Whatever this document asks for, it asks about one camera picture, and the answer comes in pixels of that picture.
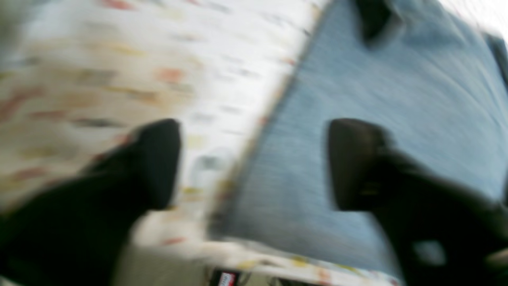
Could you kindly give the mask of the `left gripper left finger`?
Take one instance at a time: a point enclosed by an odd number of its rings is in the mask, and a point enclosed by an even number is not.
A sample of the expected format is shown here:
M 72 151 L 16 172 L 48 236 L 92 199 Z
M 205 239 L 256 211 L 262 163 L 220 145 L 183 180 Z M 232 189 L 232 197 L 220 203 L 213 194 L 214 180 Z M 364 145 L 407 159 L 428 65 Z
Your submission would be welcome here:
M 139 128 L 76 177 L 1 219 L 1 277 L 21 286 L 110 286 L 132 226 L 169 205 L 180 125 Z

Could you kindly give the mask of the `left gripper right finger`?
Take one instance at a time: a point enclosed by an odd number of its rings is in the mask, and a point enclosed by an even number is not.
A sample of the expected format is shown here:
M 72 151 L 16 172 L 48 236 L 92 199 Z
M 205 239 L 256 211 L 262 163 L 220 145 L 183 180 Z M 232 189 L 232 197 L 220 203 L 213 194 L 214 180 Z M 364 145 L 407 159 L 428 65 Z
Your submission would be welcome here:
M 506 286 L 507 199 L 432 174 L 357 119 L 329 123 L 328 166 L 337 207 L 374 216 L 406 285 Z

